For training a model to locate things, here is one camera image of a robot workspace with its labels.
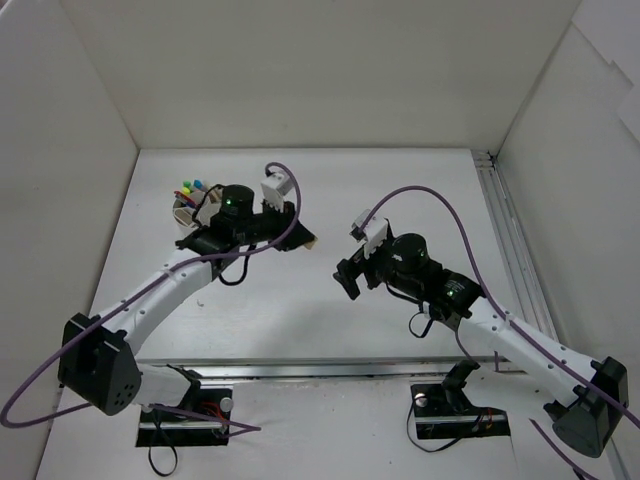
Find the white round divided container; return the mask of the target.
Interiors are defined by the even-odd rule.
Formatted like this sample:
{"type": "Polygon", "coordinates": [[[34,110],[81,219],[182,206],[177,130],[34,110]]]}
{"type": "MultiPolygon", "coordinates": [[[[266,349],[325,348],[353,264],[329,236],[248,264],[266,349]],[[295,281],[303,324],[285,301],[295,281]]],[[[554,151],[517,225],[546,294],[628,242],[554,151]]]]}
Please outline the white round divided container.
{"type": "Polygon", "coordinates": [[[211,199],[201,191],[191,192],[189,195],[180,192],[172,205],[172,216],[180,237],[184,238],[200,226],[208,225],[211,207],[211,199]]]}

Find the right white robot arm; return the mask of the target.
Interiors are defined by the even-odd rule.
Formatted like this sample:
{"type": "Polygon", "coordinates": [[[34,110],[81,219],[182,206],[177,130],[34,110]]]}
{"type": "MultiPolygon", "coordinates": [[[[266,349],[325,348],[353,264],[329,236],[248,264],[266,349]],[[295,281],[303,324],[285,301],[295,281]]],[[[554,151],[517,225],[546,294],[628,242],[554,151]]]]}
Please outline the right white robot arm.
{"type": "Polygon", "coordinates": [[[362,245],[334,275],[351,299],[359,296],[357,280],[363,277],[369,289],[383,285],[391,295],[426,307],[430,321],[485,343],[551,393],[543,409],[566,445],[591,458],[603,453],[628,404],[622,363],[612,357],[597,361],[499,314],[478,283],[431,259],[419,234],[351,235],[362,245]]]}

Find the aluminium rail right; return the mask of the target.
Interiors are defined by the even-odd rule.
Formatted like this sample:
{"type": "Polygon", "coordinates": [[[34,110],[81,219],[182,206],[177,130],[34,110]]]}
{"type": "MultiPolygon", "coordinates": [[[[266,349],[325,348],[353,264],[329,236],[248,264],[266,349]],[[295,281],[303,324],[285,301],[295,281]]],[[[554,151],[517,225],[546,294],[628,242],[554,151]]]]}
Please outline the aluminium rail right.
{"type": "Polygon", "coordinates": [[[500,167],[487,152],[472,158],[498,240],[519,316],[554,340],[558,334],[500,167]]]}

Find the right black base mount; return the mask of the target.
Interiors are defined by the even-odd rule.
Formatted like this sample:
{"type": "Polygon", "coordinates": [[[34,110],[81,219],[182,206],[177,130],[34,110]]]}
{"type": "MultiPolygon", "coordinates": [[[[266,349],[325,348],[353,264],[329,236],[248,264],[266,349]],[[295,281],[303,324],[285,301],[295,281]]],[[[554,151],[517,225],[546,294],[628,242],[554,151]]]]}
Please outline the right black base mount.
{"type": "Polygon", "coordinates": [[[478,363],[464,360],[455,364],[442,382],[410,387],[405,426],[413,446],[436,454],[465,440],[511,435],[505,411],[475,406],[463,392],[468,377],[479,368],[478,363]]]}

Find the aluminium rail front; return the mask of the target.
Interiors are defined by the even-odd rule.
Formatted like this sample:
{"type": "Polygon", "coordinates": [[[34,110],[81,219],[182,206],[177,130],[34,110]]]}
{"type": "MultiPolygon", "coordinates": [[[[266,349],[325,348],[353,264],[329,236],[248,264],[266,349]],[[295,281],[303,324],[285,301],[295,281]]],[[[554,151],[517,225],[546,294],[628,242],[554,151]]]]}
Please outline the aluminium rail front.
{"type": "Polygon", "coordinates": [[[442,376],[462,356],[320,359],[148,359],[145,367],[180,367],[211,381],[442,376]]]}

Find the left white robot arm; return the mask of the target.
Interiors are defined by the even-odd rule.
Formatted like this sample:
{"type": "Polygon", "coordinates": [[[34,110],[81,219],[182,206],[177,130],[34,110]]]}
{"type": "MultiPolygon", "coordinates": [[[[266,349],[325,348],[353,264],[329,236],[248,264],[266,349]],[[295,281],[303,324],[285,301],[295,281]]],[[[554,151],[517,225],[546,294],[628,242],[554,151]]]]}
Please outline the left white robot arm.
{"type": "Polygon", "coordinates": [[[243,185],[222,190],[218,211],[177,241],[168,262],[149,283],[110,311],[89,318],[74,315],[65,325],[58,366],[60,383],[108,416],[130,404],[166,409],[191,418],[200,406],[201,378],[175,366],[138,364],[136,355],[156,328],[194,293],[208,286],[239,257],[274,248],[290,251],[314,242],[286,200],[296,183],[262,181],[262,210],[243,185]]]}

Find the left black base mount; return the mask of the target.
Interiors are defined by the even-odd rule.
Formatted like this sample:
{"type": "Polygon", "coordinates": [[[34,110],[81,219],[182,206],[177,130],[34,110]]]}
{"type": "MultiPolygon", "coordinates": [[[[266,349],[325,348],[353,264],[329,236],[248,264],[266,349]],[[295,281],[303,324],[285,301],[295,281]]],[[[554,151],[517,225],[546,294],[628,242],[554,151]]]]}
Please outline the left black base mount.
{"type": "Polygon", "coordinates": [[[198,394],[192,410],[196,417],[166,410],[141,412],[136,448],[144,447],[214,447],[229,444],[233,390],[228,386],[205,387],[198,394]]]}

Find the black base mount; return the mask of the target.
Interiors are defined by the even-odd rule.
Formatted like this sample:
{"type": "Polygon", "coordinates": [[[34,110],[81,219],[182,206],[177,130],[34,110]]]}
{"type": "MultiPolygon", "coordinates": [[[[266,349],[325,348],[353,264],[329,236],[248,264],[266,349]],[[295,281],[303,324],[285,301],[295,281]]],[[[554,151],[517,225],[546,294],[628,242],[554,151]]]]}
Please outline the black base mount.
{"type": "Polygon", "coordinates": [[[229,444],[233,390],[228,386],[205,387],[198,394],[192,410],[196,417],[166,410],[141,412],[136,448],[144,447],[214,447],[229,444]]]}
{"type": "Polygon", "coordinates": [[[405,426],[413,446],[436,454],[465,440],[511,435],[505,411],[475,406],[463,392],[468,377],[479,368],[478,363],[464,360],[455,364],[442,382],[410,387],[405,426]]]}

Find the aluminium rail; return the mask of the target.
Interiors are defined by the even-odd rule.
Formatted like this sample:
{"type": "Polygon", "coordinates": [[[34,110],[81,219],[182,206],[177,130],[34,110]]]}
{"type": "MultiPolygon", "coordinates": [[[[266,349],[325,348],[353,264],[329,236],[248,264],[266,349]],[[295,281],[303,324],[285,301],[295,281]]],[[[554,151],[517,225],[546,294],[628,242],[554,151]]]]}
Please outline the aluminium rail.
{"type": "Polygon", "coordinates": [[[320,359],[148,359],[145,367],[180,367],[211,381],[442,376],[462,356],[320,359]]]}
{"type": "Polygon", "coordinates": [[[472,158],[498,240],[519,316],[554,340],[558,334],[500,167],[487,152],[472,158]]]}

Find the red gel pen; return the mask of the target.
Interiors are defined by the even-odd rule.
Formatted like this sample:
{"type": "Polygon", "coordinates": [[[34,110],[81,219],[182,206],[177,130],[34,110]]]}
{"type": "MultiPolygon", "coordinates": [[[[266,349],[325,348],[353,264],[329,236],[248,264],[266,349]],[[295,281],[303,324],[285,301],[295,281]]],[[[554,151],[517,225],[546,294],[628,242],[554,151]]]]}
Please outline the red gel pen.
{"type": "Polygon", "coordinates": [[[175,197],[175,200],[179,202],[181,205],[187,206],[189,208],[196,207],[196,203],[188,195],[184,194],[182,191],[175,190],[174,197],[175,197]]]}

